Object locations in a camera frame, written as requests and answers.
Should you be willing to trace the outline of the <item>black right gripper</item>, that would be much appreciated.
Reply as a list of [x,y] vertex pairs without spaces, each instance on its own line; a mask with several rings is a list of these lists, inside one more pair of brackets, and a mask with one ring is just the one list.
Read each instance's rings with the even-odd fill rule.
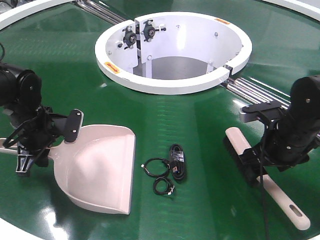
[[309,152],[320,146],[319,133],[319,115],[295,116],[287,111],[264,131],[254,148],[247,148],[238,156],[238,169],[250,187],[257,187],[263,173],[259,155],[265,166],[283,172],[309,161]]

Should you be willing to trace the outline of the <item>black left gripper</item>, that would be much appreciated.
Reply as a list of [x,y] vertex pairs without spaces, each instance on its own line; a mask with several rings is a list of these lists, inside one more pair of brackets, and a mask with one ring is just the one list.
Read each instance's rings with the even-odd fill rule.
[[49,147],[63,136],[67,116],[53,113],[51,107],[39,106],[35,116],[22,121],[5,138],[2,146],[9,149],[17,146],[16,174],[20,177],[29,177],[31,168],[35,164],[39,167],[49,165]]

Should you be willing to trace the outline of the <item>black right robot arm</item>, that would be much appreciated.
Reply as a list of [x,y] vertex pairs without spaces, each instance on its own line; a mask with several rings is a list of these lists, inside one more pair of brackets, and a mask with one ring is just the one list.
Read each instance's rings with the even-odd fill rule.
[[263,136],[255,146],[236,158],[245,181],[258,184],[257,177],[266,167],[283,172],[309,161],[309,152],[320,145],[320,77],[302,77],[290,90],[290,105],[284,109],[277,101],[245,106],[241,109],[264,124]]

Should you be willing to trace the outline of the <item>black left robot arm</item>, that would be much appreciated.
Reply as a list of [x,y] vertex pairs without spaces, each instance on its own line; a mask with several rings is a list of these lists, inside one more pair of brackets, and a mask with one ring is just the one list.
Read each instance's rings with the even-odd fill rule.
[[0,105],[14,131],[3,146],[17,145],[16,174],[30,176],[31,167],[47,167],[49,147],[64,134],[67,116],[42,105],[42,80],[30,69],[0,65]]

